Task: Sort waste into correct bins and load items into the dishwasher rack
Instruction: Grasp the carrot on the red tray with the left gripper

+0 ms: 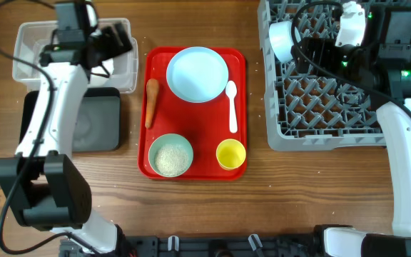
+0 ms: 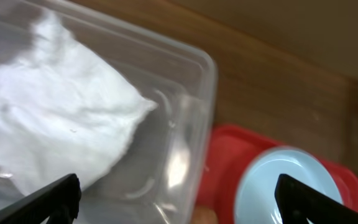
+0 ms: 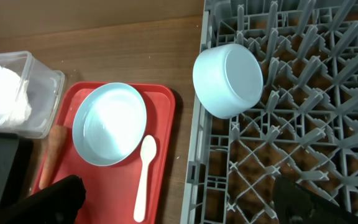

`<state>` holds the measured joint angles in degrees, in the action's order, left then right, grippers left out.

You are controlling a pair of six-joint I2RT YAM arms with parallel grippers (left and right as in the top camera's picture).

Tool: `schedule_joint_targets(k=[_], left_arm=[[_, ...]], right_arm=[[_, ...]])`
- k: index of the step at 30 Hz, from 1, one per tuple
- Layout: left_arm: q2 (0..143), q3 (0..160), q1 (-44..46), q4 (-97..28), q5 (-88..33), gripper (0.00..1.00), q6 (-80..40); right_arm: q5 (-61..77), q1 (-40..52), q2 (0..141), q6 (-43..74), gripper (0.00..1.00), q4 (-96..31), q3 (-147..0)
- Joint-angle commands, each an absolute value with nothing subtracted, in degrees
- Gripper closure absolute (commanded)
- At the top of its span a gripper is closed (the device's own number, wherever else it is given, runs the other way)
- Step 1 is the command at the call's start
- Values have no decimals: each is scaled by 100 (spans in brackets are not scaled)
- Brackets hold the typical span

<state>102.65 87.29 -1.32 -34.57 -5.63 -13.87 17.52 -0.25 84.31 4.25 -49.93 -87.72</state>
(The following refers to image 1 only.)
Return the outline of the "white paper towel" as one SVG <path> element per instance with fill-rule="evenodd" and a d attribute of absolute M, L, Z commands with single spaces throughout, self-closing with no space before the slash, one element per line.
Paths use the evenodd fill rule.
<path fill-rule="evenodd" d="M 98 73 L 102 74 L 104 77 L 110 77 L 114 70 L 113 63 L 113 59 L 103 61 L 101 65 L 98 67 Z"/>

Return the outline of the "light blue small bowl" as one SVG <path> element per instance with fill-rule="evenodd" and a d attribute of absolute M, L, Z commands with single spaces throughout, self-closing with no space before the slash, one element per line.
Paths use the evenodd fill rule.
<path fill-rule="evenodd" d="M 291 21 L 281 21 L 269 26 L 270 46 L 275 54 L 275 57 L 281 63 L 286 63 L 293 60 L 291 49 L 293 46 L 293 38 L 291 35 Z"/>

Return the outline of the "orange carrot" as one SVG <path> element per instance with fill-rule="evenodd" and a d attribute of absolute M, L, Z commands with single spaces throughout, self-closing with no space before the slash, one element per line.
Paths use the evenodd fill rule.
<path fill-rule="evenodd" d="M 156 79 L 149 79 L 146 84 L 146 118 L 145 127 L 149 129 L 153 123 L 153 116 L 156 109 L 156 101 L 159 92 L 159 82 Z"/>

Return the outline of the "green bowl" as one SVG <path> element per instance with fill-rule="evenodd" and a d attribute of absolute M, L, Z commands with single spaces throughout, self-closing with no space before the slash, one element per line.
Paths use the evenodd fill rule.
<path fill-rule="evenodd" d="M 186 171 L 187 171 L 191 167 L 191 164 L 193 163 L 193 157 L 194 157 L 193 148 L 192 148 L 190 142 L 186 138 L 184 138 L 183 136 L 181 136 L 179 134 L 176 134 L 176 133 L 164 134 L 164 135 L 158 137 L 151 144 L 151 146 L 149 148 L 149 151 L 148 151 L 148 161 L 149 161 L 150 167 L 155 171 L 155 173 L 160 175 L 157 168 L 156 168 L 156 165 L 155 165 L 155 156 L 156 156 L 156 152 L 159 150 L 159 148 L 166 145 L 166 144 L 181 145 L 188 152 L 188 168 L 186 169 Z"/>

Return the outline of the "pile of white rice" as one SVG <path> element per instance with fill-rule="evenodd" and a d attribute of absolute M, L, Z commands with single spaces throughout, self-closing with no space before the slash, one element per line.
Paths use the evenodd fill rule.
<path fill-rule="evenodd" d="M 179 176 L 188 168 L 188 152 L 181 145 L 166 144 L 156 152 L 155 165 L 162 176 Z"/>

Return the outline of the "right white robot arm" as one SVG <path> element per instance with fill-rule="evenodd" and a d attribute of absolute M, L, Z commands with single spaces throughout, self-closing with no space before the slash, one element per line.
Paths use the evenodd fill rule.
<path fill-rule="evenodd" d="M 313 68 L 370 95 L 387 145 L 394 196 L 392 234 L 318 226 L 321 256 L 411 256 L 411 6 L 335 3 L 334 40 L 305 38 L 292 53 Z"/>

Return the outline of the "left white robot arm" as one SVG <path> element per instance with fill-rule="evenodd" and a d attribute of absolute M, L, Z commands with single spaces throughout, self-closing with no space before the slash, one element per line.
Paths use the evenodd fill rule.
<path fill-rule="evenodd" d="M 71 160 L 93 69 L 133 47 L 122 24 L 99 27 L 91 1 L 59 1 L 53 9 L 57 27 L 33 65 L 41 85 L 29 126 L 15 154 L 0 159 L 0 248 L 14 253 L 4 242 L 12 213 L 20 226 L 67 237 L 92 256 L 135 256 L 122 229 L 93 210 L 91 188 Z"/>

